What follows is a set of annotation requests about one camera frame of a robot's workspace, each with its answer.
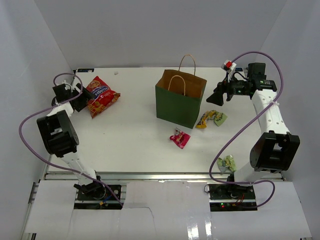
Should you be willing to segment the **yellow candy packet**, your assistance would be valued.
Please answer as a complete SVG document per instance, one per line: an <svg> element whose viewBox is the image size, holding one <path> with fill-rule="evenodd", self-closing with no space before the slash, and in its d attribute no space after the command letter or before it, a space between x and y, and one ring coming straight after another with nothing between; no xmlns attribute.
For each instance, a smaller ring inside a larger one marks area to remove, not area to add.
<svg viewBox="0 0 320 240"><path fill-rule="evenodd" d="M217 115L216 110L206 111L200 118L199 122L196 124L197 129L204 129L207 127L208 120L212 120Z"/></svg>

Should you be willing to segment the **red cookie snack bag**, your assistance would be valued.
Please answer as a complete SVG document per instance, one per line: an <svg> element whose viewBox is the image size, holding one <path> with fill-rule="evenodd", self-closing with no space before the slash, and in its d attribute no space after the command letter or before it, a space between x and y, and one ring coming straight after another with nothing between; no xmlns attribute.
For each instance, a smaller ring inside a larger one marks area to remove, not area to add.
<svg viewBox="0 0 320 240"><path fill-rule="evenodd" d="M87 103L91 118L95 118L112 106L121 96L112 90L99 76L96 76L85 88L94 95Z"/></svg>

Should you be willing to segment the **green candy wrapper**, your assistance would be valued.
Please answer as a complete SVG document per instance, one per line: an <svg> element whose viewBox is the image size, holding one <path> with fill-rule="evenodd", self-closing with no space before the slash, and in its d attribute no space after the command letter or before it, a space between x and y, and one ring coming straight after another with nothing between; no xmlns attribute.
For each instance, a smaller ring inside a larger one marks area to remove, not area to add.
<svg viewBox="0 0 320 240"><path fill-rule="evenodd" d="M228 116L226 114L224 114L223 112L218 112L213 120L214 123L219 127L226 121L227 118Z"/></svg>

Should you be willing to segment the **pink candy packet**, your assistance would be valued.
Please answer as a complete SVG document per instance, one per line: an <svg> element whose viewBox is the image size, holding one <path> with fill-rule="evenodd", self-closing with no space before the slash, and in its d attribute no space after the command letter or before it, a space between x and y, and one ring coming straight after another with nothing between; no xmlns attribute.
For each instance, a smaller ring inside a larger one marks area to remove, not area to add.
<svg viewBox="0 0 320 240"><path fill-rule="evenodd" d="M176 128L174 135L171 135L169 139L173 141L180 149L184 149L190 140L191 136L182 130Z"/></svg>

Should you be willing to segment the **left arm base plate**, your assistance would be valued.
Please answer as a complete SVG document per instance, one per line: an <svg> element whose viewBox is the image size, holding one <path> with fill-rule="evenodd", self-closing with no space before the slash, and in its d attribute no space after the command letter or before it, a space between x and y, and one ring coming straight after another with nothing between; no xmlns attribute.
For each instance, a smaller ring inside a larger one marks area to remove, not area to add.
<svg viewBox="0 0 320 240"><path fill-rule="evenodd" d="M98 186L96 182L88 185L73 185L77 189L74 202L76 210L121 210L122 204L104 185Z"/></svg>

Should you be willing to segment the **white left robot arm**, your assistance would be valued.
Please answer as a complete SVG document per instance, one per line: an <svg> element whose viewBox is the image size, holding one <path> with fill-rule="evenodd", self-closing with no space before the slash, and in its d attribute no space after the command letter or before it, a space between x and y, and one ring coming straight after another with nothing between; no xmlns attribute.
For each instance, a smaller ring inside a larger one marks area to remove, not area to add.
<svg viewBox="0 0 320 240"><path fill-rule="evenodd" d="M81 88L81 84L71 85L64 81L53 88L53 109L46 116L36 120L44 146L50 155L62 159L70 169L74 169L78 184L74 187L86 197L100 200L106 195L106 187L98 181L101 177L85 164L77 151L80 141L70 117L87 106L94 95Z"/></svg>

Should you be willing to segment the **light green snack wrapper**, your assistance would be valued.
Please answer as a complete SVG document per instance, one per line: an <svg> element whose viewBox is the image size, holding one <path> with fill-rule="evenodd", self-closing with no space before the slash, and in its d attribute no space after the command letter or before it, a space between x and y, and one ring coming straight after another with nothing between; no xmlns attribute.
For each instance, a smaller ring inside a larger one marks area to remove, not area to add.
<svg viewBox="0 0 320 240"><path fill-rule="evenodd" d="M224 173L234 173L237 170L235 159L233 155L227 155L225 158L218 158L217 165L219 171Z"/></svg>

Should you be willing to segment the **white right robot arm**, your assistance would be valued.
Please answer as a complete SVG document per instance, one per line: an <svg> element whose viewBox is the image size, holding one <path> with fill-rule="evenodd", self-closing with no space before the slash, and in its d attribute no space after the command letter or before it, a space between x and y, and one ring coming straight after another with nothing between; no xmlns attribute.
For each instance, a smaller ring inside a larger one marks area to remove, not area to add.
<svg viewBox="0 0 320 240"><path fill-rule="evenodd" d="M248 65L247 75L241 75L236 64L226 61L222 65L226 71L208 103L222 106L233 96L248 96L254 106L261 136L249 153L249 161L228 177L226 195L236 200L244 193L244 185L251 185L267 174L277 174L289 169L300 146L298 135L291 134L282 118L277 102L277 87L265 74L265 63L254 62Z"/></svg>

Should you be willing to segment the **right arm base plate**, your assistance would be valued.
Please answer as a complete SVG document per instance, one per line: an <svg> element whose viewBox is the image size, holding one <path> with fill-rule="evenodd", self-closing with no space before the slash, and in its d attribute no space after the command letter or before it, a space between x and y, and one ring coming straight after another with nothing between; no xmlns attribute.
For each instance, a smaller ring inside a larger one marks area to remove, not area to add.
<svg viewBox="0 0 320 240"><path fill-rule="evenodd" d="M211 212L257 211L257 201L252 186L236 184L206 184Z"/></svg>

